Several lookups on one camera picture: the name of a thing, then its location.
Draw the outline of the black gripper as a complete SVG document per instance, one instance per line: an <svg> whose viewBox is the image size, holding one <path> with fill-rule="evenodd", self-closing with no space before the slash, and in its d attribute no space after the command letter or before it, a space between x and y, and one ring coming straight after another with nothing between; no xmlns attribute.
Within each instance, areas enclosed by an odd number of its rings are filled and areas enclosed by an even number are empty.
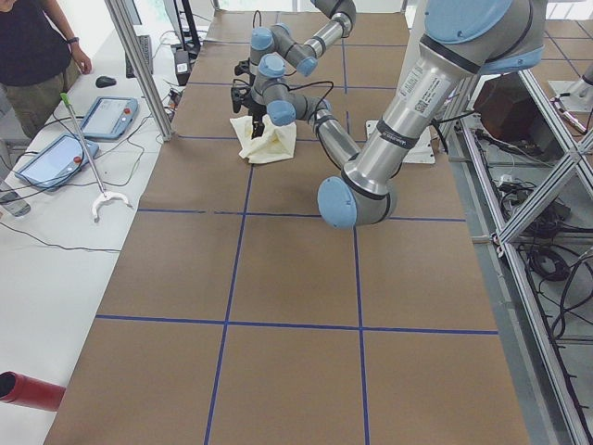
<svg viewBox="0 0 593 445"><path fill-rule="evenodd" d="M252 117L252 137L261 137L264 131L263 117L267 113L267 108L255 99L251 99L249 109L249 115Z"/></svg>

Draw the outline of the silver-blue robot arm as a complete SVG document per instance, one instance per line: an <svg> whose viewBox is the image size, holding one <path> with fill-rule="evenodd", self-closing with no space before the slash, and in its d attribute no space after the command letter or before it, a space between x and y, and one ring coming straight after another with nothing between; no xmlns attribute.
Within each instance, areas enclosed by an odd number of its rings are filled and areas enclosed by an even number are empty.
<svg viewBox="0 0 593 445"><path fill-rule="evenodd" d="M299 94L284 78L288 68L310 75L327 49L355 27L353 2L319 1L316 7L327 23L304 43L282 23L252 31L243 64L250 83L244 95L233 96L233 104L249 110L254 135L262 134L266 122L311 126L339 170L318 189L319 212L340 229L380 223L392 215L397 205L393 178L461 81L530 69L544 51L543 1L428 2L419 55L381 117L368 122L366 141L359 145L325 99Z"/></svg>
<svg viewBox="0 0 593 445"><path fill-rule="evenodd" d="M304 43L295 40L284 23L252 30L250 54L246 61L250 76L255 76L258 68L263 67L263 57L273 53L298 73L309 76L331 45L340 39L348 38L355 27L357 17L353 1L319 0L311 3L322 12L328 22Z"/></svg>

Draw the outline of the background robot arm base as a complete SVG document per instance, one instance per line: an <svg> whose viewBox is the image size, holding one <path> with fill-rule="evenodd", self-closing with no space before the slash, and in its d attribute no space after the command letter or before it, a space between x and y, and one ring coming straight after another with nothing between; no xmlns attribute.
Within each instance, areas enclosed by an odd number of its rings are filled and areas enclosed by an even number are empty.
<svg viewBox="0 0 593 445"><path fill-rule="evenodd" d="M554 96L551 102L560 113L592 110L592 65L577 81L548 81Z"/></svg>

